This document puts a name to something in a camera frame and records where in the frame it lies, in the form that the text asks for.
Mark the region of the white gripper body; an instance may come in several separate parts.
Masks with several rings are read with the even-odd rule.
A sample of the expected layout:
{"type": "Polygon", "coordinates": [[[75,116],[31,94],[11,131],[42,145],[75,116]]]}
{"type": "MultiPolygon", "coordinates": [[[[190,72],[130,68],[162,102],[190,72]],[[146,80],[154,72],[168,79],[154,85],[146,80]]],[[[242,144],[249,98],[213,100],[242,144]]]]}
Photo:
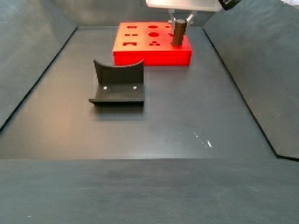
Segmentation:
{"type": "Polygon", "coordinates": [[[218,11],[218,0],[145,0],[152,8],[186,10],[186,11],[218,11]]]}

